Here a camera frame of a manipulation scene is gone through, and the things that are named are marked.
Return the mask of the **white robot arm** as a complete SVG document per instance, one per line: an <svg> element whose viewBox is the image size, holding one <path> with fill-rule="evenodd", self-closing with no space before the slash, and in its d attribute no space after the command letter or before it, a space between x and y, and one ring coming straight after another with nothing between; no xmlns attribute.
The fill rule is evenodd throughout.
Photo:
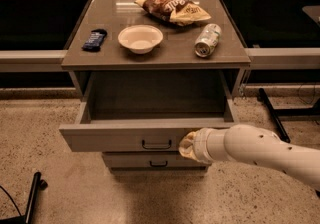
<svg viewBox="0 0 320 224"><path fill-rule="evenodd" d="M282 172L320 191L320 151L283 142L274 132L238 124L188 133L179 153L204 164L233 161Z"/></svg>

